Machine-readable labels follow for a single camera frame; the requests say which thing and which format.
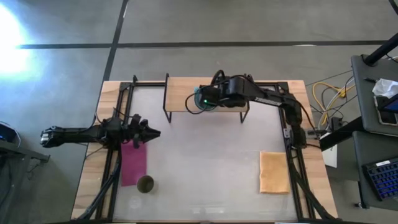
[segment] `table leg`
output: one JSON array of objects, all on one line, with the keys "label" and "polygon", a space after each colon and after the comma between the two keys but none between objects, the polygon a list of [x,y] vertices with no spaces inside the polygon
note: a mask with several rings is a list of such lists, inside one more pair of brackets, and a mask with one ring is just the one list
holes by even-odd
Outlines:
[{"label": "table leg", "polygon": [[359,198],[361,199],[361,202],[357,203],[355,206],[358,208],[369,209],[369,206],[366,205],[365,201],[363,200],[362,187],[360,181],[358,181],[358,189],[359,189]]},{"label": "table leg", "polygon": [[328,136],[320,140],[322,151],[352,137],[354,131],[365,131],[362,124],[362,117],[358,117],[342,128],[333,131]]}]

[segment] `blue keyboard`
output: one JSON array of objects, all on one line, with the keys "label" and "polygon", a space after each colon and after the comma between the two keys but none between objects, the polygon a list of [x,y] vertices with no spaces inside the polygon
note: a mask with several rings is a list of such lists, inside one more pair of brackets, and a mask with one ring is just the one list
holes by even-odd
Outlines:
[{"label": "blue keyboard", "polygon": [[380,201],[398,197],[398,157],[364,165],[363,171]]}]

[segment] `yellow cloth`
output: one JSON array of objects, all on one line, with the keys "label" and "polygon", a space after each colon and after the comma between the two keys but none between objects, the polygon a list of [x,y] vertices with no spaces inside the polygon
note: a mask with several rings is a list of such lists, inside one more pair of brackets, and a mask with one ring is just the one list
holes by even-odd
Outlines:
[{"label": "yellow cloth", "polygon": [[286,153],[260,152],[260,193],[288,194],[289,191]]}]

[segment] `concrete floor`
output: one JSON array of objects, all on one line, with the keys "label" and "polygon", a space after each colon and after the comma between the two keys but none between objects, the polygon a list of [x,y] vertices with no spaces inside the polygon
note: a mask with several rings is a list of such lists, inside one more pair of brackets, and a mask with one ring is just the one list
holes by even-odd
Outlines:
[{"label": "concrete floor", "polygon": [[[85,147],[68,144],[44,149],[39,134],[52,125],[91,124],[109,49],[14,50],[9,46],[111,43],[121,5],[122,0],[0,0],[0,27],[5,29],[0,36],[0,120],[20,132],[24,147],[51,154],[50,162],[24,182],[13,223],[69,219]],[[396,32],[396,19],[386,0],[131,0],[120,43],[385,40]],[[227,74],[251,73],[256,79],[311,83],[349,70],[352,55],[368,54],[377,47],[119,49],[109,79],[130,80],[137,75],[140,80],[163,80],[167,72],[174,77],[209,77],[223,69]],[[327,82],[343,86],[350,76]],[[326,100],[332,96],[329,92]],[[316,105],[311,96],[310,101]],[[341,112],[345,121],[355,119],[358,102],[353,100]],[[340,218],[373,223],[395,220],[397,212],[354,208],[359,201],[355,182],[330,178],[330,183]]]}]

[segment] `magenta towel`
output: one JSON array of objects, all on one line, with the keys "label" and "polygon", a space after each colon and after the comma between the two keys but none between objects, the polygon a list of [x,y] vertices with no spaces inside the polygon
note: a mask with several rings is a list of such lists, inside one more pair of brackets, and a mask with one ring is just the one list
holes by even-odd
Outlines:
[{"label": "magenta towel", "polygon": [[147,147],[140,144],[138,149],[132,141],[121,145],[122,149],[122,186],[136,185],[138,179],[147,173]]}]

